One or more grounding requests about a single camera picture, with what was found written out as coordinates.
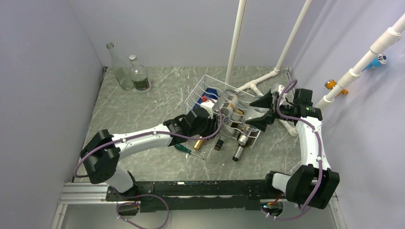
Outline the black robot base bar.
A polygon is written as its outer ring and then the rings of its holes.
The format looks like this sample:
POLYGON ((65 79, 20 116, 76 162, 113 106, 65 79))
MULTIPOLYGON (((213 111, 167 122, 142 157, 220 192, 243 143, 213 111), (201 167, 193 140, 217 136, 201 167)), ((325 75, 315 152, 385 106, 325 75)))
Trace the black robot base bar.
POLYGON ((218 181, 139 181, 121 194, 108 188, 106 201, 140 204, 140 212, 243 208, 260 210, 281 191, 263 179, 218 181))

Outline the green bottle with silver foil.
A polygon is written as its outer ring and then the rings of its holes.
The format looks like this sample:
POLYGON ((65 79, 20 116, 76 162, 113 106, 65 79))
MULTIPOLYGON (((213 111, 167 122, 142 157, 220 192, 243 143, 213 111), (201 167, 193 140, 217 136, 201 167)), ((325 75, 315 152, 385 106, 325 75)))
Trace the green bottle with silver foil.
POLYGON ((251 147, 256 140, 257 137, 257 130, 253 129, 244 129, 242 133, 240 133, 237 137, 238 146, 235 150, 235 153, 232 157, 232 160, 238 162, 244 149, 247 147, 251 147))

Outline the dark bottle with gold foil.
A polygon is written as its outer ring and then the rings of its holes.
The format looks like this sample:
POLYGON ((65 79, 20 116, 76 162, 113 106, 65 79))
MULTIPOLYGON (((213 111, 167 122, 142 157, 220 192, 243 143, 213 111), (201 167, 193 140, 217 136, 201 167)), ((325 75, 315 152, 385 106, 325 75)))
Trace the dark bottle with gold foil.
POLYGON ((200 150, 200 148, 207 142, 207 139, 203 139, 203 137, 201 136, 196 143, 193 146, 194 150, 200 150))

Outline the clear bottle held by right gripper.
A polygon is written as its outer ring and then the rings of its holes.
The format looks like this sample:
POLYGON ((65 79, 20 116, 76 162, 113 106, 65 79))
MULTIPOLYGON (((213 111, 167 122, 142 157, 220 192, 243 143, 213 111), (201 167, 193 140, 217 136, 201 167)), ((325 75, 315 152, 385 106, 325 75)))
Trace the clear bottle held by right gripper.
POLYGON ((247 110, 244 113, 244 116, 242 118, 242 124, 246 125, 247 121, 255 118, 261 118, 266 115, 266 113, 269 111, 268 108, 261 108, 261 107, 255 107, 255 106, 249 106, 247 110))

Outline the white pvc pipe right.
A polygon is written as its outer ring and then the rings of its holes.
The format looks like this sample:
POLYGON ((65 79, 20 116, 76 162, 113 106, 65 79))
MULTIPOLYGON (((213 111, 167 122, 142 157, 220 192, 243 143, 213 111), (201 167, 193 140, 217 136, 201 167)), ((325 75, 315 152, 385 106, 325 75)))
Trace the white pvc pipe right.
POLYGON ((382 35, 370 46, 368 52, 350 68, 338 81, 337 84, 324 95, 315 105, 316 108, 324 109, 330 105, 334 98, 351 83, 356 81, 362 70, 375 58, 378 54, 383 53, 389 46, 396 43, 402 36, 405 30, 405 16, 402 15, 391 27, 387 28, 382 35))

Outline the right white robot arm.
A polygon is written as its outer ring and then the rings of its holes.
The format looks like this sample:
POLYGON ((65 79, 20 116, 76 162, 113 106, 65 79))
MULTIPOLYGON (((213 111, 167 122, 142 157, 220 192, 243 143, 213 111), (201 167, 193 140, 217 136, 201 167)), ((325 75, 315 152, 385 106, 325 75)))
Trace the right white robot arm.
POLYGON ((293 175, 270 171, 263 192, 269 198, 284 193, 288 201, 302 208, 324 209, 339 181, 327 161, 322 135, 321 110, 313 107, 312 91, 297 89, 292 104, 278 104, 279 92, 256 96, 245 113, 246 124, 260 131, 276 119, 293 122, 299 137, 301 165, 293 175))

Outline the white pvc pipe frame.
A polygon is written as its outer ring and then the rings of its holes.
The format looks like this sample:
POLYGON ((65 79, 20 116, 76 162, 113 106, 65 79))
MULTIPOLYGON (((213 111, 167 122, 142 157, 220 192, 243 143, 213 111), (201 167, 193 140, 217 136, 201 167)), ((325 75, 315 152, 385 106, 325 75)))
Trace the white pvc pipe frame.
POLYGON ((295 31, 281 63, 281 67, 291 67, 325 3, 323 0, 313 0, 302 16, 303 0, 248 0, 234 64, 276 66, 292 31, 295 31))

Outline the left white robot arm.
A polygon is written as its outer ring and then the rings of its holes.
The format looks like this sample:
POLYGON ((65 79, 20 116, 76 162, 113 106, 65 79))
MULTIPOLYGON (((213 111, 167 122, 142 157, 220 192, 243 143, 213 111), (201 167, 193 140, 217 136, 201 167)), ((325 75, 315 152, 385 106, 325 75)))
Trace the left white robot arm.
POLYGON ((132 200, 137 186, 130 172, 118 168, 120 160, 154 148, 170 147, 187 140, 216 136, 224 123, 221 114, 210 114, 197 107, 155 127, 128 134, 97 132, 80 153, 79 166, 84 166, 91 184, 106 183, 124 200, 132 200))

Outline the clear bottle with orange label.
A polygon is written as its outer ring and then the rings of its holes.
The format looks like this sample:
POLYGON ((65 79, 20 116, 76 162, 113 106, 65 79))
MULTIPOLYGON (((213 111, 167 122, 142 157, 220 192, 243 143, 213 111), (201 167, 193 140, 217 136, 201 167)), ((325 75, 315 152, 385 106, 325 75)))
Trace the clear bottle with orange label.
POLYGON ((241 124, 242 115, 237 114, 239 105, 238 94, 231 90, 225 90, 219 97, 218 104, 223 119, 223 127, 241 124))

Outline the blue wall fixture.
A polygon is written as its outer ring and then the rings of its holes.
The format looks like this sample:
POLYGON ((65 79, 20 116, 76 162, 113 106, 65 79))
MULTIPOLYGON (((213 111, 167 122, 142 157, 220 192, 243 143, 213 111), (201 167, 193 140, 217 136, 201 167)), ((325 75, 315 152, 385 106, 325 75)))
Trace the blue wall fixture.
POLYGON ((369 62, 369 64, 362 70, 365 71, 372 67, 378 67, 387 63, 387 56, 383 53, 378 54, 373 60, 369 62))

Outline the bottle with black cap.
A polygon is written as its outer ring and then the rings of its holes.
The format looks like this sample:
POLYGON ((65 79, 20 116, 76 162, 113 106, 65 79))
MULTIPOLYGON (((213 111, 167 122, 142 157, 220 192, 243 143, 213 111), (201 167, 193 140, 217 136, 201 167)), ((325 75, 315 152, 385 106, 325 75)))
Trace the bottle with black cap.
POLYGON ((222 139, 218 139, 214 145, 214 150, 220 151, 223 147, 224 141, 222 139))

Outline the orange wall fixture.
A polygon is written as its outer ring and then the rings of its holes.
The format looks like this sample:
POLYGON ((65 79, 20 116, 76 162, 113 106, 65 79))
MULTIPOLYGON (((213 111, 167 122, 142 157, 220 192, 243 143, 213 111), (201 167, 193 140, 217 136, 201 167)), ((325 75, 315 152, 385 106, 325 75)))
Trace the orange wall fixture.
MULTIPOLYGON (((332 90, 335 86, 337 85, 337 83, 333 80, 333 79, 329 79, 325 82, 324 86, 328 89, 328 90, 332 90)), ((337 95, 347 95, 348 91, 346 89, 342 89, 337 95)))

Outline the green handled screwdriver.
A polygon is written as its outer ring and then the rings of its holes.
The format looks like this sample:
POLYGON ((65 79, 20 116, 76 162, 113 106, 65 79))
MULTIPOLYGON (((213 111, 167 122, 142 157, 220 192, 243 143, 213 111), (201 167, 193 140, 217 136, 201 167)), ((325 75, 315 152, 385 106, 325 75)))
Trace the green handled screwdriver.
POLYGON ((193 153, 190 149, 188 149, 187 147, 185 147, 185 146, 183 146, 183 145, 181 145, 181 144, 176 144, 176 145, 174 145, 174 147, 175 147, 177 150, 181 151, 181 152, 187 153, 187 154, 189 154, 189 155, 193 155, 193 156, 195 156, 195 157, 197 157, 197 158, 199 158, 199 159, 204 160, 204 158, 203 158, 202 156, 199 156, 199 155, 193 153))

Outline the clear bottle with silver cap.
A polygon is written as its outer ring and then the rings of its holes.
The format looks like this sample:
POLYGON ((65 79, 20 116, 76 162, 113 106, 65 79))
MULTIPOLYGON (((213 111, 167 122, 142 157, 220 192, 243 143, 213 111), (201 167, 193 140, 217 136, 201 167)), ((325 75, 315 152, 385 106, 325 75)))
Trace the clear bottle with silver cap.
POLYGON ((140 62, 138 62, 136 55, 130 55, 129 60, 132 65, 131 79, 134 84, 134 88, 138 92, 148 92, 151 89, 151 85, 147 70, 140 62))

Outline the tall clear glass bottle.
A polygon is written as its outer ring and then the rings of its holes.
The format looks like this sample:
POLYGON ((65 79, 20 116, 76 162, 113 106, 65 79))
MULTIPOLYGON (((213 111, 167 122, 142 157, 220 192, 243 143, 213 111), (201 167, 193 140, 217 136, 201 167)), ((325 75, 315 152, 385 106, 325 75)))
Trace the tall clear glass bottle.
POLYGON ((112 42, 108 42, 106 48, 111 57, 111 70, 121 89, 124 91, 134 89, 134 84, 129 75, 129 65, 119 56, 112 42))

